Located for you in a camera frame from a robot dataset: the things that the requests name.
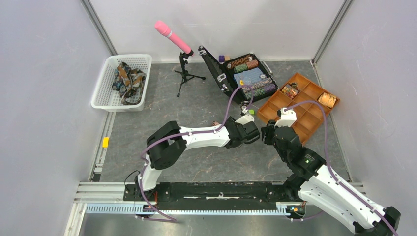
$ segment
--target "pink microphone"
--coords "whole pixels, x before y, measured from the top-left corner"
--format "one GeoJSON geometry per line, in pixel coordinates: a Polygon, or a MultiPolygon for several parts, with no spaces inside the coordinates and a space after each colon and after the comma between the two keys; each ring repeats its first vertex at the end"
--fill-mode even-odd
{"type": "Polygon", "coordinates": [[[176,34],[174,34],[165,22],[157,21],[155,23],[155,29],[161,33],[161,35],[167,37],[169,40],[171,40],[171,42],[181,48],[181,50],[188,54],[188,56],[193,55],[191,48],[186,43],[184,43],[176,34]]]}

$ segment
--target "cable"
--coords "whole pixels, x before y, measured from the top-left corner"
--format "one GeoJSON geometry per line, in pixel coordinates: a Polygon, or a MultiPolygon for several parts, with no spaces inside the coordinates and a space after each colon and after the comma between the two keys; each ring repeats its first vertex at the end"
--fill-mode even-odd
{"type": "MultiPolygon", "coordinates": [[[[371,204],[369,204],[367,201],[365,201],[364,199],[362,199],[360,196],[358,196],[352,189],[350,189],[349,187],[347,187],[343,182],[341,182],[341,181],[339,181],[339,179],[336,177],[336,175],[334,174],[334,172],[333,172],[333,169],[331,168],[331,165],[330,165],[330,159],[329,159],[329,157],[328,157],[328,152],[327,152],[327,121],[326,121],[326,114],[325,114],[325,112],[324,112],[324,110],[323,110],[323,107],[318,103],[318,102],[316,102],[316,101],[302,101],[302,102],[299,102],[299,103],[297,103],[297,104],[295,104],[295,105],[293,105],[293,106],[291,106],[291,107],[289,107],[289,108],[287,108],[287,109],[285,109],[284,111],[287,111],[287,110],[290,110],[290,109],[293,109],[293,108],[295,108],[295,107],[297,107],[297,106],[300,106],[300,105],[302,105],[302,104],[305,104],[305,103],[312,103],[312,104],[314,104],[314,105],[316,105],[316,106],[318,106],[319,108],[320,108],[320,111],[322,112],[322,116],[323,116],[323,121],[324,121],[324,125],[325,125],[325,143],[324,143],[324,150],[325,150],[325,160],[326,160],[326,164],[327,164],[327,168],[328,168],[328,171],[330,172],[330,175],[333,177],[333,179],[338,183],[338,184],[340,184],[340,186],[342,186],[344,189],[346,189],[346,191],[348,191],[349,193],[351,193],[353,196],[355,196],[359,201],[361,201],[363,204],[365,204],[365,206],[367,206],[370,210],[373,210],[374,208],[373,208],[373,206],[371,205],[371,204]]],[[[395,236],[398,236],[398,233],[397,233],[397,231],[394,229],[394,227],[387,221],[387,219],[385,219],[383,216],[382,216],[382,214],[380,214],[377,210],[374,210],[373,211],[387,226],[388,226],[388,228],[392,231],[392,233],[395,235],[395,236]]]]}
{"type": "MultiPolygon", "coordinates": [[[[251,98],[250,98],[250,101],[249,101],[249,104],[247,105],[247,108],[248,108],[248,110],[249,110],[249,107],[252,105],[252,101],[253,101],[253,89],[252,89],[252,86],[249,86],[249,85],[240,85],[239,87],[237,87],[234,91],[233,91],[233,93],[232,93],[232,95],[230,96],[230,99],[229,99],[229,103],[227,104],[227,109],[226,109],[226,114],[225,114],[225,116],[224,116],[224,120],[223,120],[223,123],[217,128],[217,129],[215,129],[215,130],[212,130],[212,129],[209,129],[209,130],[201,130],[201,131],[195,131],[195,132],[193,132],[193,134],[204,134],[204,133],[213,133],[213,132],[217,132],[217,131],[219,131],[221,128],[223,128],[224,127],[224,125],[225,125],[225,123],[226,123],[226,120],[227,120],[227,118],[228,118],[228,115],[229,115],[229,109],[230,109],[230,105],[231,105],[231,103],[232,103],[232,100],[233,100],[233,98],[234,98],[234,96],[235,96],[235,94],[239,91],[239,89],[241,89],[242,87],[248,87],[248,88],[250,88],[250,91],[251,91],[251,98]]],[[[143,168],[142,168],[142,171],[140,171],[140,176],[139,176],[139,189],[140,189],[140,191],[141,191],[141,195],[142,195],[142,198],[145,200],[145,202],[155,211],[155,212],[157,212],[157,213],[159,213],[160,215],[162,215],[162,216],[164,216],[164,217],[166,217],[167,219],[155,219],[155,218],[144,218],[144,217],[142,217],[142,220],[149,220],[149,221],[160,221],[160,222],[171,222],[171,223],[176,223],[177,222],[177,220],[175,219],[175,218],[173,218],[173,217],[170,217],[170,216],[168,216],[168,215],[166,215],[166,214],[164,214],[164,213],[162,213],[160,210],[158,210],[155,206],[153,206],[150,202],[149,202],[149,200],[146,198],[146,196],[145,196],[145,193],[144,193],[144,191],[143,191],[143,183],[142,183],[142,178],[143,178],[143,175],[144,175],[144,172],[145,172],[145,170],[146,170],[146,166],[149,164],[149,161],[145,158],[145,154],[146,154],[146,152],[147,151],[149,151],[151,148],[153,148],[154,146],[156,146],[156,145],[158,145],[159,143],[161,143],[161,142],[164,142],[164,141],[166,141],[166,140],[168,140],[168,139],[172,139],[172,138],[175,138],[175,137],[179,137],[179,136],[183,136],[183,135],[190,135],[191,133],[188,133],[188,132],[186,132],[186,133],[178,133],[178,134],[173,134],[173,135],[169,135],[169,136],[167,136],[167,137],[164,137],[164,138],[162,138],[162,139],[160,139],[160,140],[158,140],[158,141],[156,141],[155,143],[153,143],[153,144],[151,144],[151,145],[149,145],[149,146],[147,146],[146,147],[146,149],[145,150],[143,150],[141,153],[140,153],[140,158],[141,159],[143,159],[144,161],[145,161],[145,164],[144,164],[144,166],[143,166],[143,168]]]]}
{"type": "Polygon", "coordinates": [[[302,219],[293,219],[293,218],[291,218],[290,220],[291,220],[291,222],[302,222],[302,221],[305,221],[305,220],[311,220],[311,219],[314,219],[314,218],[316,218],[317,216],[319,216],[319,215],[321,215],[321,214],[323,214],[324,213],[324,211],[320,211],[319,213],[317,213],[317,214],[315,214],[315,215],[312,215],[312,216],[309,216],[309,217],[307,217],[307,218],[302,218],[302,219]]]}
{"type": "Polygon", "coordinates": [[[138,171],[138,170],[135,170],[135,171],[133,171],[132,173],[130,173],[125,179],[124,179],[124,187],[130,192],[130,189],[127,187],[127,185],[126,185],[126,180],[127,180],[127,178],[129,178],[133,173],[135,173],[135,172],[139,172],[139,173],[141,173],[140,171],[138,171]]]}

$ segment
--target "yellow label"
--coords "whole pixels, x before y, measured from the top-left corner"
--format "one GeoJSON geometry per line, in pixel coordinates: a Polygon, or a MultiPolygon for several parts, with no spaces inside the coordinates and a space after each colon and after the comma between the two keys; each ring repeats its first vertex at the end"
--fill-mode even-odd
{"type": "Polygon", "coordinates": [[[103,148],[107,148],[109,146],[109,137],[103,138],[103,148]]]}

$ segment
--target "black tripod legs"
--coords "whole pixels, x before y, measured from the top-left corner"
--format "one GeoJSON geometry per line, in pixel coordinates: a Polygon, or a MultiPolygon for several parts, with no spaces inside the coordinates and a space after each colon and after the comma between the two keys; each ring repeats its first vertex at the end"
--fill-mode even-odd
{"type": "Polygon", "coordinates": [[[202,77],[202,76],[190,75],[188,73],[188,71],[184,71],[184,72],[180,72],[180,71],[176,71],[176,70],[174,70],[174,71],[176,73],[181,74],[181,76],[182,76],[182,81],[181,81],[181,85],[179,86],[179,90],[178,90],[178,93],[177,93],[177,97],[179,97],[179,95],[180,95],[182,85],[185,84],[185,83],[187,83],[189,80],[191,80],[193,78],[200,78],[202,80],[205,80],[206,79],[205,77],[202,77]]]}

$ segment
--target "black cable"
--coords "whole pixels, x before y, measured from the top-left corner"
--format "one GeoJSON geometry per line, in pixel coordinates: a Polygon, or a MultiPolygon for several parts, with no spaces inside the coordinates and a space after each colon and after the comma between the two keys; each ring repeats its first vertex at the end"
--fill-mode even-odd
{"type": "Polygon", "coordinates": [[[127,178],[129,178],[133,173],[138,172],[139,174],[141,173],[138,170],[133,171],[132,173],[130,173],[125,179],[124,179],[124,187],[130,192],[130,189],[126,186],[126,180],[127,178]]]}

